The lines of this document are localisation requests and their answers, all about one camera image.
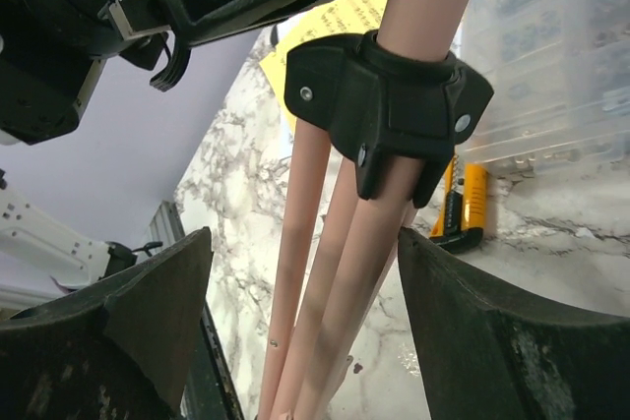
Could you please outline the pink music stand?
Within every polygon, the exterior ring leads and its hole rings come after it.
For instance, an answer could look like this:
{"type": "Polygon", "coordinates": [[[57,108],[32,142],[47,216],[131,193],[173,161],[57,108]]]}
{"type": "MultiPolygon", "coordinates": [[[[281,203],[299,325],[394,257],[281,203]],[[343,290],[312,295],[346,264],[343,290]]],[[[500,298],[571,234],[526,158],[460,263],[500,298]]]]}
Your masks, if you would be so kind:
{"type": "Polygon", "coordinates": [[[452,41],[470,0],[387,0],[377,30],[286,57],[295,116],[257,415],[319,419],[386,277],[493,95],[452,41]]]}

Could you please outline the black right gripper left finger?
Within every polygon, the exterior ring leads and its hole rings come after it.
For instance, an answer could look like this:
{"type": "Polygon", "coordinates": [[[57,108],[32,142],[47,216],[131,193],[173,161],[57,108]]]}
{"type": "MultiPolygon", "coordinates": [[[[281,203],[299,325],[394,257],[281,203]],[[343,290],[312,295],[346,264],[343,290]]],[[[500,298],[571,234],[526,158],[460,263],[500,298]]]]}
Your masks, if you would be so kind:
{"type": "Polygon", "coordinates": [[[173,419],[212,264],[204,227],[1,324],[4,419],[173,419]]]}

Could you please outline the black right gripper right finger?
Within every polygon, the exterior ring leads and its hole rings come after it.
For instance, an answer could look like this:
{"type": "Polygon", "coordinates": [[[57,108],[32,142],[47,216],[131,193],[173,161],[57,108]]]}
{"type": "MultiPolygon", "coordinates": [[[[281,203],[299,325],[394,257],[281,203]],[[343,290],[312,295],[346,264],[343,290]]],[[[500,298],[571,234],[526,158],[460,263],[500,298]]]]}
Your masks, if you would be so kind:
{"type": "Polygon", "coordinates": [[[628,418],[628,318],[533,294],[408,228],[398,261],[432,418],[628,418]]]}

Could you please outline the yellow sheet music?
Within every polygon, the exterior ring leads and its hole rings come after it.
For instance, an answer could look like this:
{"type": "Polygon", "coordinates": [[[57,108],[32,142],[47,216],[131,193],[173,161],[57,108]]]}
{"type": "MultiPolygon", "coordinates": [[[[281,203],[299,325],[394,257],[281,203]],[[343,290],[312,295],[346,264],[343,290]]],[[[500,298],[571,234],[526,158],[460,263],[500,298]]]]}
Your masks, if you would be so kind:
{"type": "Polygon", "coordinates": [[[260,66],[281,109],[282,127],[289,133],[296,119],[284,104],[286,56],[306,42],[341,33],[360,33],[377,29],[382,21],[387,0],[334,0],[297,14],[274,26],[271,34],[272,51],[260,66]]]}

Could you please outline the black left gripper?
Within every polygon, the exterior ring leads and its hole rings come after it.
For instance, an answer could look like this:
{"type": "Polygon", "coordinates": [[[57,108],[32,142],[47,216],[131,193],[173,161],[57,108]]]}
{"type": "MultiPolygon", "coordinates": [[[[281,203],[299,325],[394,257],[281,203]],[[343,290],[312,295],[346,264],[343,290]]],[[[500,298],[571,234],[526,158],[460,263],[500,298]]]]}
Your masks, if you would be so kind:
{"type": "Polygon", "coordinates": [[[331,0],[1,0],[1,141],[75,131],[105,62],[121,57],[172,89],[192,48],[331,0]]]}

